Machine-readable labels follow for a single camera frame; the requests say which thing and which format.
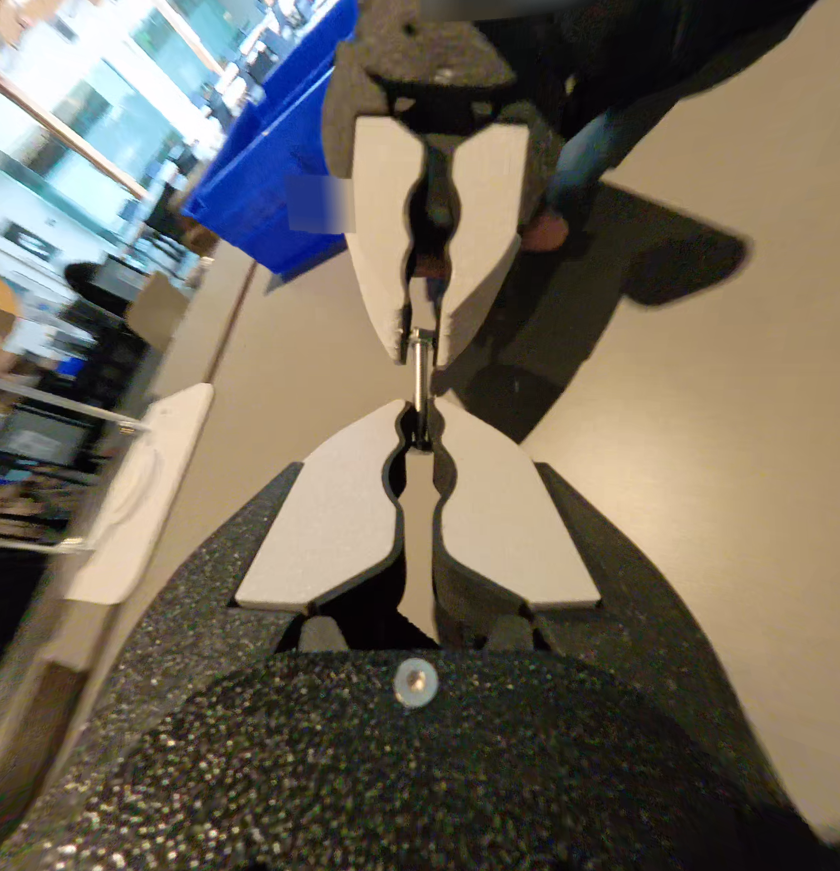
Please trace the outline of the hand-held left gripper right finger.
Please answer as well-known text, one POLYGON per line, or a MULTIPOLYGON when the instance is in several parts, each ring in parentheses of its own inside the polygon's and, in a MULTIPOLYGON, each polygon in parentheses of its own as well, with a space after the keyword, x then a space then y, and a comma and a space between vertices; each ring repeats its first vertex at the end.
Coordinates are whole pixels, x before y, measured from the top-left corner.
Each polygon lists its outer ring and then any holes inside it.
POLYGON ((430 406, 432 587, 443 646, 471 648, 501 618, 584 611, 602 599, 537 465, 445 400, 430 406))

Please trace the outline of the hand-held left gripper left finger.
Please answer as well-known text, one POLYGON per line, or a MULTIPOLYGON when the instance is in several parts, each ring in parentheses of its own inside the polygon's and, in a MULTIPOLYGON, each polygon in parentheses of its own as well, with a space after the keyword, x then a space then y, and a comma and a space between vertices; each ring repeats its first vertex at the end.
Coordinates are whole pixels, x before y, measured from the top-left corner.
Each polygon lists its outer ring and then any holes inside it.
POLYGON ((393 646, 406 585, 406 421, 410 404, 390 401, 300 463, 235 592, 238 608, 330 617, 354 649, 393 646))

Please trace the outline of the silver bolt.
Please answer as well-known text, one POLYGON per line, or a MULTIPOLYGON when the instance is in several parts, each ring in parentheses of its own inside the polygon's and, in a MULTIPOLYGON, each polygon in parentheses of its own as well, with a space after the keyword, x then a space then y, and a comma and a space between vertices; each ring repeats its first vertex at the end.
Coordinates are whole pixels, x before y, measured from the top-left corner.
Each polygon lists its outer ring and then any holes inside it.
POLYGON ((410 348, 414 361, 415 429, 413 444, 418 450, 427 451, 430 447, 430 385, 435 359, 435 346, 414 344, 410 345, 410 348))

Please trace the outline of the person's right hand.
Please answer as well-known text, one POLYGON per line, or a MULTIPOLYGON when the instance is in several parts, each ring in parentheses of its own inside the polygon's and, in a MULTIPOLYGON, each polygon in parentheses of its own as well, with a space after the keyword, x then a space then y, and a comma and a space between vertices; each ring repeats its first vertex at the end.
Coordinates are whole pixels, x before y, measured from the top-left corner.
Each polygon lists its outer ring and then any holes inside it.
POLYGON ((570 232, 567 220, 551 210, 536 214, 522 229, 521 251, 548 254, 565 244, 570 232))

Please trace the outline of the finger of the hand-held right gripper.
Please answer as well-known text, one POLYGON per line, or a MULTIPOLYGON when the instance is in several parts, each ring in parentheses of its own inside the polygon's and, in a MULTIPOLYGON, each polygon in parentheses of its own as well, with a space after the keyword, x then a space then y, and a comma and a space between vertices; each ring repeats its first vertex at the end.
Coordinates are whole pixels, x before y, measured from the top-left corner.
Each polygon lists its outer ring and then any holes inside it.
POLYGON ((397 365, 405 364, 411 323, 410 201, 424 169, 424 143, 407 127, 392 117, 357 118, 347 244, 372 328, 397 365))
POLYGON ((469 347, 518 253, 529 141, 526 125, 496 123, 452 154, 458 220, 446 249, 449 279, 439 304, 436 367, 449 367, 469 347))

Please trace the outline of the blue plastic bin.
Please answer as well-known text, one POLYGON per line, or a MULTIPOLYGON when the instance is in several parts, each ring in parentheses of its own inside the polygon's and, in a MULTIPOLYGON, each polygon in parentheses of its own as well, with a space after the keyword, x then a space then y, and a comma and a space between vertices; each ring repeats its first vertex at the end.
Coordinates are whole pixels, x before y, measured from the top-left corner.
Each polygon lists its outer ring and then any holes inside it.
POLYGON ((245 91, 226 128, 229 140, 253 139, 326 83, 339 44, 353 36, 358 2, 296 2, 295 7, 301 17, 297 26, 274 5, 252 36, 249 51, 235 63, 235 80, 245 91))
POLYGON ((272 274, 291 280, 346 250, 341 234, 293 230, 288 182, 326 176, 323 103, 332 71, 324 72, 294 103, 228 158, 210 167, 188 199, 186 215, 250 256, 272 274))

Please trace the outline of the white base board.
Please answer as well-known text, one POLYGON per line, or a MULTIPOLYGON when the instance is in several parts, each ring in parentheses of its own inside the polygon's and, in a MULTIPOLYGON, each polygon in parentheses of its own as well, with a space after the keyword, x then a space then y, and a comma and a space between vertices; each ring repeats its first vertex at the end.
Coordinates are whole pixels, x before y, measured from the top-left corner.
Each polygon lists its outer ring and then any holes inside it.
POLYGON ((142 580, 214 392, 199 383, 149 407, 88 531, 66 559, 67 601, 121 604, 142 580))

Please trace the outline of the person's right forearm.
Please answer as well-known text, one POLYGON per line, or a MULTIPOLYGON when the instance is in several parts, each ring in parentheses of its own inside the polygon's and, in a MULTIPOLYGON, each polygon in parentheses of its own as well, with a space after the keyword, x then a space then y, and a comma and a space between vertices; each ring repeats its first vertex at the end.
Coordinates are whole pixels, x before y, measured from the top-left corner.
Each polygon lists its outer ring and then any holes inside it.
POLYGON ((783 42, 811 1, 489 4, 471 23, 517 75, 564 145, 592 125, 657 123, 684 98, 745 71, 783 42))

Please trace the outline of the black wall poster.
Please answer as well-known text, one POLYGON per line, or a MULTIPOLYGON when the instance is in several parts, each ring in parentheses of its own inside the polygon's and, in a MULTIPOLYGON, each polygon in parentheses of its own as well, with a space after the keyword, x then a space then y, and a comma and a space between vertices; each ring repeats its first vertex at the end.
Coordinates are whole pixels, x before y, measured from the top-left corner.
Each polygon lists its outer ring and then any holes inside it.
POLYGON ((0 238, 47 264, 53 263, 60 254, 55 245, 13 221, 0 224, 0 238))

